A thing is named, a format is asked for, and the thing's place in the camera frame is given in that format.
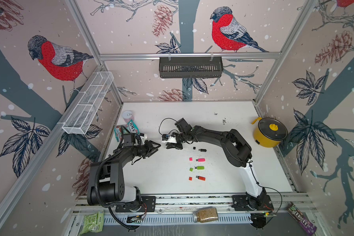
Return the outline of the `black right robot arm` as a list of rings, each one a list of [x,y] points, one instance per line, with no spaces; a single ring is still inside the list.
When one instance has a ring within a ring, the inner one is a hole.
[[[252,148],[237,130],[214,131],[198,125],[192,127],[183,118],[175,121],[175,126],[177,132],[161,135],[167,149],[182,150],[183,143],[209,143],[221,147],[228,162],[240,169],[246,189],[245,199],[236,201],[233,207],[261,210],[269,202],[265,188],[259,184],[251,167]]]

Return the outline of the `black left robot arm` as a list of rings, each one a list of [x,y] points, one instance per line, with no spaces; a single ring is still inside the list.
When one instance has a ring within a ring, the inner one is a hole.
[[[91,164],[89,170],[87,202],[91,206],[100,205],[105,208],[122,205],[129,209],[138,209],[143,201],[137,187],[125,185],[124,166],[134,158],[145,159],[158,151],[161,144],[154,141],[142,141],[135,133],[122,135],[117,149],[107,159]]]

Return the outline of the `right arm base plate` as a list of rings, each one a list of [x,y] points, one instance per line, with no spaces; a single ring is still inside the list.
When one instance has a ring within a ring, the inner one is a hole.
[[[274,211],[274,206],[268,195],[253,197],[251,195],[233,195],[231,207],[235,211]]]

